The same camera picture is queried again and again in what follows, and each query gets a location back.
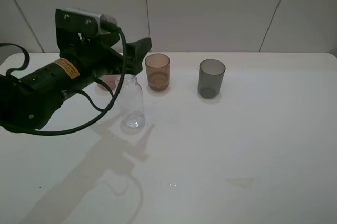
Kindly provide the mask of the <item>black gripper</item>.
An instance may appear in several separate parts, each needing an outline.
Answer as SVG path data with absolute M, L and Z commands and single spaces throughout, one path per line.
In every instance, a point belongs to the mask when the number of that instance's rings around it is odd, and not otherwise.
M 127 58 L 123 67 L 123 56 L 111 49 L 120 40 L 119 34 L 99 35 L 95 38 L 80 39 L 76 33 L 56 35 L 60 58 L 56 61 L 70 79 L 105 74 L 137 75 L 143 70 L 143 61 L 152 48 L 150 37 L 126 43 L 123 55 Z

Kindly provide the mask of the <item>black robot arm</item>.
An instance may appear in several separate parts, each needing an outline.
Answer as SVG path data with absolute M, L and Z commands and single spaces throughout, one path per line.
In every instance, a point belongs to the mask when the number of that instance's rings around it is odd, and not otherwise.
M 83 94 L 91 83 L 107 87 L 100 79 L 107 74 L 137 75 L 152 47 L 149 37 L 127 43 L 122 32 L 75 41 L 62 46 L 59 58 L 22 77 L 13 76 L 15 68 L 1 76 L 1 126 L 13 133 L 60 136 L 78 132 L 100 120 L 112 109 L 122 84 L 108 88 L 111 101 L 89 122 L 68 130 L 42 131 L 52 115 L 75 94 Z

